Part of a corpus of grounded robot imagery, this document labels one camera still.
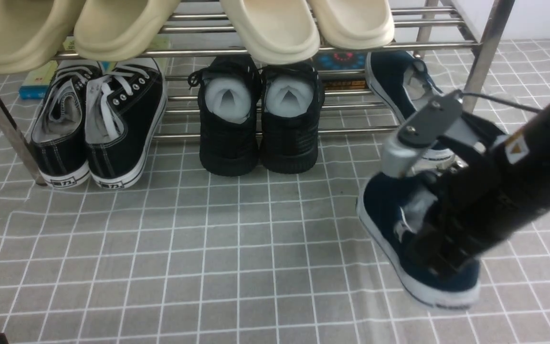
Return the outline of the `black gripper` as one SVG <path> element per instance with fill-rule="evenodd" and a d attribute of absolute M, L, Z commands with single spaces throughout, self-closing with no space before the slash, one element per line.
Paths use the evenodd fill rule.
<path fill-rule="evenodd" d="M 406 255 L 431 274 L 448 279 L 538 216 L 537 189 L 532 185 L 538 133 L 527 124 L 502 135 L 487 120 L 463 113 L 438 138 L 467 166 L 422 178 L 436 200 Z"/>

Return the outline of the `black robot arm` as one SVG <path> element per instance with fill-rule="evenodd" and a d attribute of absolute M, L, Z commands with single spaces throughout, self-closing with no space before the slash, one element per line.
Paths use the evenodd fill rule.
<path fill-rule="evenodd" d="M 450 122 L 437 139 L 465 167 L 423 177 L 436 200 L 406 248 L 409 259 L 443 279 L 550 211 L 550 104 L 505 135 L 462 110 L 462 94 L 455 91 L 420 112 Z"/>

